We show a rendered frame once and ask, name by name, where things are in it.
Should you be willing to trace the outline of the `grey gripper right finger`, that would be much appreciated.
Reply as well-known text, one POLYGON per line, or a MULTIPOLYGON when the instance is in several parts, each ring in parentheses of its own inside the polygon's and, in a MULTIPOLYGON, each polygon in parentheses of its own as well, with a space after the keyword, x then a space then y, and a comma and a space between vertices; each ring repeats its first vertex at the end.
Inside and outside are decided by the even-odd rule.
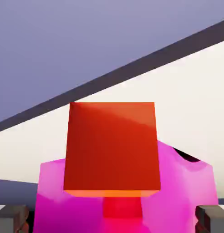
POLYGON ((195 216, 195 233, 224 233, 224 209, 219 205, 196 206, 195 216))

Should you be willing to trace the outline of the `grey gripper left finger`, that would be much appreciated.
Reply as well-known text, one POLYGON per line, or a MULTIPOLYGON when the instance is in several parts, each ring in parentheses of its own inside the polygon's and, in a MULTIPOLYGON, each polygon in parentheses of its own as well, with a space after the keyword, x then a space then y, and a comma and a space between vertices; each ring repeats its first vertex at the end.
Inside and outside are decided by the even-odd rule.
POLYGON ((29 233, 26 205, 0 205, 0 233, 29 233))

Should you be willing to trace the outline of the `small red cube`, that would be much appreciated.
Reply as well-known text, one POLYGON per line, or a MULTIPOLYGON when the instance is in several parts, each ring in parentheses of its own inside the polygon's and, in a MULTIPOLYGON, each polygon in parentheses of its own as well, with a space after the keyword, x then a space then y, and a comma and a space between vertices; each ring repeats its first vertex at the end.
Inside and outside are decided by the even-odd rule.
POLYGON ((77 197, 159 192, 154 103, 72 102, 63 188, 77 197))

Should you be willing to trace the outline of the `large pink box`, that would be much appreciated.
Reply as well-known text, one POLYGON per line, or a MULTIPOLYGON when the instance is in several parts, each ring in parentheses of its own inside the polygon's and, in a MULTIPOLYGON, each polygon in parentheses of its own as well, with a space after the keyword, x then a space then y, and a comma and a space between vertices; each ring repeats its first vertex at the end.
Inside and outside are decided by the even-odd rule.
POLYGON ((102 215, 102 198, 77 198, 63 190, 65 160, 41 164, 33 233, 195 233, 195 208, 218 204, 211 165, 189 162, 158 143, 161 190, 141 199, 143 217, 102 215))

